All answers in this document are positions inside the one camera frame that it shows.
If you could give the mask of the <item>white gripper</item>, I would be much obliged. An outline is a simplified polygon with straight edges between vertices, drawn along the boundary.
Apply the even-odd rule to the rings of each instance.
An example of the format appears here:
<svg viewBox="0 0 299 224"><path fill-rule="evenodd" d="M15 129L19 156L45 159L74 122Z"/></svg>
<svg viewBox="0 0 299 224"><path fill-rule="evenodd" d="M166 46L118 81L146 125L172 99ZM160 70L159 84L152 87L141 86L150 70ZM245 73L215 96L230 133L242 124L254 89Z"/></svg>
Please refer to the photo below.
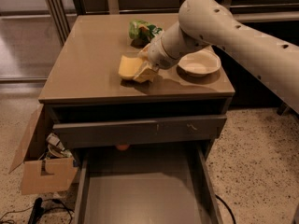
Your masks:
<svg viewBox="0 0 299 224"><path fill-rule="evenodd" d="M138 52L137 56L141 59L148 58L149 60L149 63L141 64L133 77L133 81L138 83L152 82L157 76L159 69L170 69L179 62L179 58L173 58L166 52L161 35L153 38L149 44Z"/></svg>

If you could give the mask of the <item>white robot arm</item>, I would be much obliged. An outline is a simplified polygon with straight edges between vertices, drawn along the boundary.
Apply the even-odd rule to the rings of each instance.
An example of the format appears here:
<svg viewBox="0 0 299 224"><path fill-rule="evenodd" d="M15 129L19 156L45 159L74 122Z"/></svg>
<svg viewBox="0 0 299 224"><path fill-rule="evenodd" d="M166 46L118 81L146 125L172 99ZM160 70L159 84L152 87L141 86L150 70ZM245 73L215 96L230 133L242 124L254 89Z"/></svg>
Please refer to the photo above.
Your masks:
<svg viewBox="0 0 299 224"><path fill-rule="evenodd" d="M150 80L158 70L209 45L225 51L299 113L299 47L240 23L215 0L183 2L178 21L139 52L142 64L134 80Z"/></svg>

